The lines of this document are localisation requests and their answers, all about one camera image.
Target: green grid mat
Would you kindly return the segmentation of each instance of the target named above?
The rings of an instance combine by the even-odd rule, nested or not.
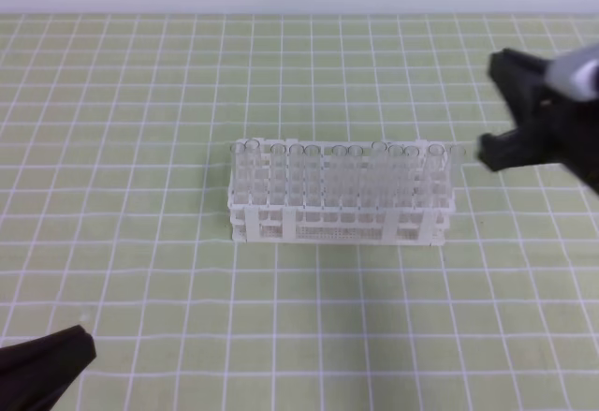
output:
[[[445,247],[235,244],[237,138],[472,141],[594,16],[0,15],[0,344],[81,323],[57,410],[599,409],[599,200],[464,165]]]

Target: clear test tube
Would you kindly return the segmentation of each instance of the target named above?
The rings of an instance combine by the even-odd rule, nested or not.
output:
[[[360,204],[364,208],[376,207],[382,184],[380,177],[385,173],[386,158],[387,145],[383,141],[373,142],[360,188]]]
[[[233,202],[247,203],[249,183],[245,144],[234,142],[231,144],[230,151],[232,157]]]
[[[320,147],[311,144],[304,153],[306,181],[320,182]]]
[[[341,200],[344,165],[347,148],[342,145],[333,147],[329,158],[329,169],[326,178],[325,205],[338,207]]]
[[[250,191],[252,193],[252,203],[255,205],[266,204],[266,181],[268,175],[262,172],[262,151],[260,141],[249,139],[245,142],[245,152],[248,158]]]
[[[275,143],[270,147],[270,204],[285,203],[286,152],[284,144]]]
[[[431,144],[427,150],[427,157],[423,169],[423,181],[425,188],[422,194],[425,195],[427,203],[432,207],[439,206],[439,179],[443,174],[443,155],[446,150],[441,144]]]
[[[293,144],[289,147],[289,179],[292,182],[303,180],[304,153],[301,144]]]
[[[362,155],[364,149],[353,145],[347,149],[346,163],[344,163],[343,198],[344,207],[358,206],[359,178],[362,170]]]
[[[449,154],[446,163],[446,176],[453,188],[462,183],[461,165],[466,157],[466,149],[459,144],[449,147]]]
[[[399,144],[389,146],[388,149],[388,186],[389,186],[389,201],[391,205],[394,202],[397,206],[402,206],[402,196],[404,183],[402,181],[402,175],[404,174],[404,158],[405,151]]]
[[[405,197],[406,201],[412,204],[413,195],[416,189],[416,178],[418,175],[418,167],[420,165],[420,150],[416,146],[407,146],[403,151],[405,156]]]
[[[289,147],[289,205],[303,205],[304,147]]]
[[[305,149],[306,205],[320,206],[320,147],[307,146]]]

